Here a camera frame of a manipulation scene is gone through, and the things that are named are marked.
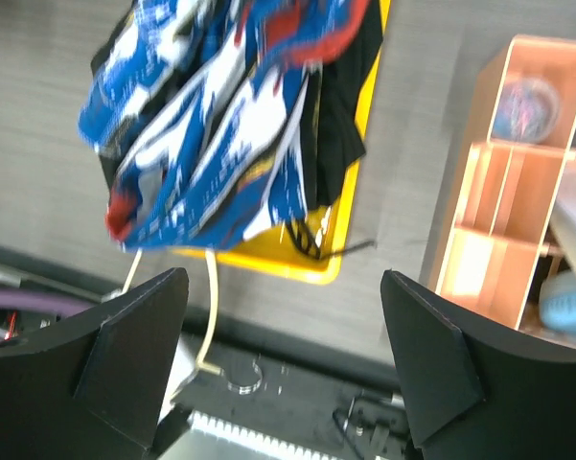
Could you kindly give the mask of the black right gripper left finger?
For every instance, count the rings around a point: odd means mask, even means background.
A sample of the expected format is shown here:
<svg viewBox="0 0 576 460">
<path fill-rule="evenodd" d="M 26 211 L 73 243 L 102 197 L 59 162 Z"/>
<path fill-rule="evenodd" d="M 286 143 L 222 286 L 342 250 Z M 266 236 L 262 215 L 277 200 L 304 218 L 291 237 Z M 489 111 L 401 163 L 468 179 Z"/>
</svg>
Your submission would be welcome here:
<svg viewBox="0 0 576 460">
<path fill-rule="evenodd" d="M 161 416 L 188 302 L 172 268 L 0 343 L 0 459 L 156 459 L 188 429 Z"/>
</svg>

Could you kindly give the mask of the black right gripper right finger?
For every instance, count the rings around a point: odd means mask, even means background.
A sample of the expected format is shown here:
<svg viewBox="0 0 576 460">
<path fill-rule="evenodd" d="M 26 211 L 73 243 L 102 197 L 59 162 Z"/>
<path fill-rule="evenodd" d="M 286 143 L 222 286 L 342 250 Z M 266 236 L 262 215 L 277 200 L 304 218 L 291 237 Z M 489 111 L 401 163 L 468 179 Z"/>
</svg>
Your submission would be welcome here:
<svg viewBox="0 0 576 460">
<path fill-rule="evenodd" d="M 576 349 L 515 331 L 395 270 L 380 283 L 425 459 L 576 459 Z"/>
</svg>

